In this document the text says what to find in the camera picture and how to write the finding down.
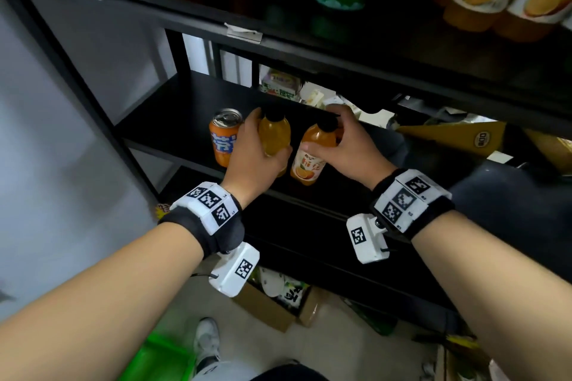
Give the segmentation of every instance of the floor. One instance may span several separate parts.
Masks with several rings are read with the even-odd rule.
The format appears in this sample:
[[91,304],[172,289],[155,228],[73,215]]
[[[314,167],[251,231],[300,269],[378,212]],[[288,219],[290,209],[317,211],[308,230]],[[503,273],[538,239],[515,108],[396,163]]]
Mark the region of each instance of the floor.
[[[210,271],[214,262],[204,261],[199,271]],[[422,362],[436,355],[435,348],[410,340],[417,327],[400,321],[393,335],[380,336],[335,295],[310,328],[294,324],[281,333],[215,291],[206,277],[187,281],[156,331],[192,347],[196,324],[205,316],[218,322],[223,360],[239,359],[260,372],[294,358],[330,381],[417,381]]]

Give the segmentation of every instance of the black shelf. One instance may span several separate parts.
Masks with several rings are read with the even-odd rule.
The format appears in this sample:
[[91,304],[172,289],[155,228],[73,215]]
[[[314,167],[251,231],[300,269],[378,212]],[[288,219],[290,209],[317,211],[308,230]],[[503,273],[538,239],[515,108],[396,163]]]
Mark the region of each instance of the black shelf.
[[[208,175],[181,168],[160,194],[172,203]],[[459,333],[461,318],[410,244],[388,241],[390,257],[362,265],[344,223],[263,195],[243,213],[245,240],[260,265],[362,305],[439,332]]]
[[[181,82],[178,74],[173,76],[127,115],[116,130],[131,148],[213,177],[222,177],[225,168],[215,160],[208,128],[212,116],[217,110],[230,107],[246,117],[254,108],[269,104],[283,107],[290,121],[291,145],[295,150],[306,129],[315,124],[319,113],[324,112],[193,72],[189,83]],[[363,125],[382,154],[394,164],[418,168],[445,187],[461,180],[475,166],[476,161],[467,154],[434,143],[406,139],[384,128]],[[272,184],[268,194],[340,220],[367,211],[369,200],[365,187],[328,165],[318,181],[309,187],[291,178],[287,172]]]
[[[283,44],[271,57],[338,77],[338,92],[370,112],[375,109],[368,106],[379,110],[395,95],[393,85],[400,93],[440,96],[454,107],[572,138],[568,31],[514,44],[448,26],[431,0],[369,0],[357,13],[313,0],[132,1],[261,31]],[[256,45],[247,50],[256,52]]]

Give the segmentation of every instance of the orange soda can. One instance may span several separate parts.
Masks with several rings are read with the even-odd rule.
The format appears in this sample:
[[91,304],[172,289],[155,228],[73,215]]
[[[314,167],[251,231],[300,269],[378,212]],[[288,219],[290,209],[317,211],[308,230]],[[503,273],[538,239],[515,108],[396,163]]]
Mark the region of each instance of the orange soda can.
[[215,151],[214,158],[221,166],[228,167],[232,149],[236,142],[236,135],[239,132],[240,124],[243,123],[243,116],[234,109],[221,109],[214,115],[209,124]]

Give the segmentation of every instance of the shoe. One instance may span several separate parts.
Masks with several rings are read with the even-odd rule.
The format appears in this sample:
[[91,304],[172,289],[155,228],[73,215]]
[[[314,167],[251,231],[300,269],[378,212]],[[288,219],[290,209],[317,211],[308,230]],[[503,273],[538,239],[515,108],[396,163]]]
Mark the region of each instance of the shoe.
[[212,318],[203,318],[197,326],[193,350],[197,356],[197,373],[212,363],[220,361],[220,336],[218,326]]

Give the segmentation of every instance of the white wristband module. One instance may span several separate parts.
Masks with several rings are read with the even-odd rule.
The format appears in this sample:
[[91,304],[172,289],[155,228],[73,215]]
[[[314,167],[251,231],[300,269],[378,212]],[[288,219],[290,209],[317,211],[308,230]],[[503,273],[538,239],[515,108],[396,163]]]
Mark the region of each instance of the white wristband module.
[[201,219],[209,235],[218,231],[238,211],[231,194],[215,182],[201,182],[171,205],[184,207]]
[[409,169],[395,178],[374,208],[399,231],[405,232],[441,196],[449,200],[453,197],[428,176]]

